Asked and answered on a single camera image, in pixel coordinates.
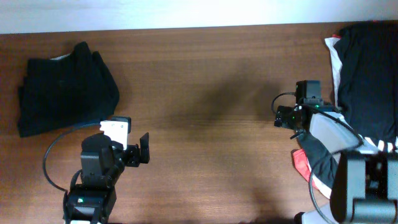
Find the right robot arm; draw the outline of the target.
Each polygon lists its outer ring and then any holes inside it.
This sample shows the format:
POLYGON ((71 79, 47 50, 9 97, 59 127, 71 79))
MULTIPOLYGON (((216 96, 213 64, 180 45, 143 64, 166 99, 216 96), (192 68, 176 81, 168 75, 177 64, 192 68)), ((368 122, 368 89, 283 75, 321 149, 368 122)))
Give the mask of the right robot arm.
POLYGON ((339 156, 330 202, 302 214, 302 223, 397 223, 397 153, 367 143, 342 115, 318 105, 279 106, 275 126, 310 133, 339 156))

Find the dark green Nike t-shirt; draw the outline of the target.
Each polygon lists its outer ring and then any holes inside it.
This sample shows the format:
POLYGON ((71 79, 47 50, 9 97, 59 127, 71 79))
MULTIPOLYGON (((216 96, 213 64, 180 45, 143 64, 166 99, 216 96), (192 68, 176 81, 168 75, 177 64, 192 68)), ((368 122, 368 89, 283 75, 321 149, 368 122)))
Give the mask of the dark green Nike t-shirt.
POLYGON ((363 22, 341 29, 334 45, 342 62, 338 102, 362 137, 397 136, 397 24, 363 22))

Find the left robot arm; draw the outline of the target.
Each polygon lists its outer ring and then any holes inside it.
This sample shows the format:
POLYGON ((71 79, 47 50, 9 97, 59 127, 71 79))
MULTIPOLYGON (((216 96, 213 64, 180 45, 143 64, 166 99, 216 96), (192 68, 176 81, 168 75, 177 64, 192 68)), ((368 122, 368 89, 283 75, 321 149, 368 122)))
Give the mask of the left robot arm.
POLYGON ((126 167, 150 161, 149 133, 140 144, 123 145, 103 133, 84 139, 81 169, 73 176, 63 199, 66 223, 107 223, 116 203, 115 185, 126 167))

